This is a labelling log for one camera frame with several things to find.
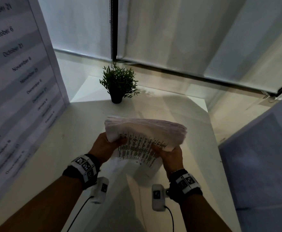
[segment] stack of paper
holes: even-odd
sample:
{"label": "stack of paper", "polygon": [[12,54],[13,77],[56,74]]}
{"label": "stack of paper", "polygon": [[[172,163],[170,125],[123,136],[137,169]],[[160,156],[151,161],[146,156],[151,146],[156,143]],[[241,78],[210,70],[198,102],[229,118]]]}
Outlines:
{"label": "stack of paper", "polygon": [[134,160],[151,170],[158,170],[162,165],[151,145],[171,151],[183,143],[187,133],[185,126],[164,120],[108,117],[104,124],[109,142],[121,137],[128,139],[125,145],[113,152],[113,157],[119,161]]}

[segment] hand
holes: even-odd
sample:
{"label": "hand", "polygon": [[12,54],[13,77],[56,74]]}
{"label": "hand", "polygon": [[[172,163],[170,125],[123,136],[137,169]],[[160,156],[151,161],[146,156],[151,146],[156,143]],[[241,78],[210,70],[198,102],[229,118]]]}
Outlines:
{"label": "hand", "polygon": [[166,170],[166,176],[169,178],[171,173],[183,169],[182,149],[177,146],[172,151],[163,151],[158,146],[152,145],[152,150],[162,158],[163,167]]}
{"label": "hand", "polygon": [[106,133],[101,133],[97,137],[96,141],[93,144],[93,147],[89,151],[89,154],[92,154],[95,156],[100,165],[102,165],[104,162],[106,162],[108,159],[110,159],[113,151],[115,151],[116,148],[119,146],[125,144],[127,142],[127,138],[121,138],[114,142],[109,142],[107,140]]}

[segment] potted plant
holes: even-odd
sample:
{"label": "potted plant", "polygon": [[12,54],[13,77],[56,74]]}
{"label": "potted plant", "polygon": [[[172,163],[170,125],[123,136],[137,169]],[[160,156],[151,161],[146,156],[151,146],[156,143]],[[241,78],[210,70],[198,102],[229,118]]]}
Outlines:
{"label": "potted plant", "polygon": [[131,98],[132,94],[137,95],[137,82],[134,80],[135,73],[132,69],[120,68],[113,65],[113,68],[103,67],[103,78],[100,81],[111,96],[113,103],[120,103],[123,97]]}

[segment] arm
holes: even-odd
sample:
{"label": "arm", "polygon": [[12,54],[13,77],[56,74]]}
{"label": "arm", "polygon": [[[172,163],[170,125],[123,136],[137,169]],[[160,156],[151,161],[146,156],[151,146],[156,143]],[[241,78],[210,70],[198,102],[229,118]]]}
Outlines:
{"label": "arm", "polygon": [[[101,133],[89,153],[103,164],[125,142],[126,139],[120,139],[110,143],[106,134]],[[79,179],[61,176],[6,220],[0,232],[60,232],[81,193]]]}
{"label": "arm", "polygon": [[[155,153],[162,158],[166,175],[170,178],[173,172],[184,169],[183,156],[180,147],[166,152],[157,146],[152,146]],[[202,195],[190,195],[180,203],[186,230],[190,231],[223,231],[231,232],[225,222],[208,204]]]}

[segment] white device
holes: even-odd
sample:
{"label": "white device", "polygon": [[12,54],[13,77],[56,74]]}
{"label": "white device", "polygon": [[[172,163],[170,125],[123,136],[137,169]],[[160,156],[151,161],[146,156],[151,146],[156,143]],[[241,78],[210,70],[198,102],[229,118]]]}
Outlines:
{"label": "white device", "polygon": [[101,204],[105,201],[107,195],[107,189],[109,185],[109,179],[105,177],[97,178],[97,183],[92,186],[90,199],[91,203]]}
{"label": "white device", "polygon": [[168,189],[165,189],[161,184],[152,185],[152,209],[157,212],[164,212],[166,210],[165,203]]}

